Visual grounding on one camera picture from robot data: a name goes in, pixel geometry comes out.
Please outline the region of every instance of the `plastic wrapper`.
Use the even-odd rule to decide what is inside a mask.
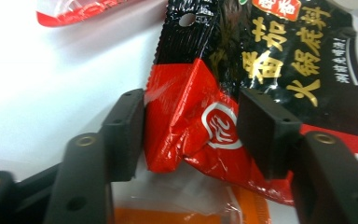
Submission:
[[[358,158],[351,14],[322,0],[170,0],[145,94],[148,168],[171,172],[186,161],[292,204],[291,174],[266,181],[236,135],[241,88],[290,110],[302,133],[342,138]]]
[[[127,0],[38,0],[37,20],[44,26],[63,26],[83,21]]]
[[[138,162],[136,178],[114,184],[116,223],[269,224],[267,202],[187,164],[166,175]]]

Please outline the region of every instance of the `red logo stamp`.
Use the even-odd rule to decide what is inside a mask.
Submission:
[[[301,8],[299,0],[253,0],[253,5],[277,17],[296,21]]]

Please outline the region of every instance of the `black snack package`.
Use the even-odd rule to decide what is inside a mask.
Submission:
[[[358,157],[357,36],[324,0],[170,0],[145,92],[149,169],[186,161],[292,203],[291,175],[265,181],[236,135],[239,91],[268,94],[302,133],[335,134]]]

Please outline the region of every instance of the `printed logo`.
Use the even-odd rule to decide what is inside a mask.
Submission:
[[[253,0],[253,4],[265,12],[275,16],[296,21],[301,2],[298,0]]]
[[[240,0],[240,4],[241,5],[245,5],[245,3],[247,2],[248,0]]]
[[[208,131],[209,146],[221,149],[238,149],[242,146],[236,133],[237,117],[226,105],[213,103],[202,114],[202,124]]]

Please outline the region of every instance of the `white circular logo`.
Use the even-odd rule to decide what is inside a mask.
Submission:
[[[242,146],[237,136],[237,117],[226,105],[213,103],[202,114],[202,124],[208,131],[209,146],[221,149],[238,149]]]

